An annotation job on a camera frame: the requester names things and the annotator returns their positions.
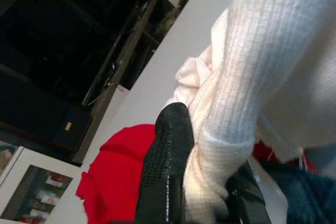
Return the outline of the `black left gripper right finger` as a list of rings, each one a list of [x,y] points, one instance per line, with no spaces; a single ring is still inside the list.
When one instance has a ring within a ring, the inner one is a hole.
[[[266,203],[248,162],[226,182],[229,223],[271,223]]]

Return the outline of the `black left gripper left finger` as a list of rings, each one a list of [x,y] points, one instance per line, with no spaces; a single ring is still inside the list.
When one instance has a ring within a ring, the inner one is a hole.
[[[186,105],[167,105],[156,119],[155,139],[143,162],[136,223],[185,222],[183,177],[193,146]]]

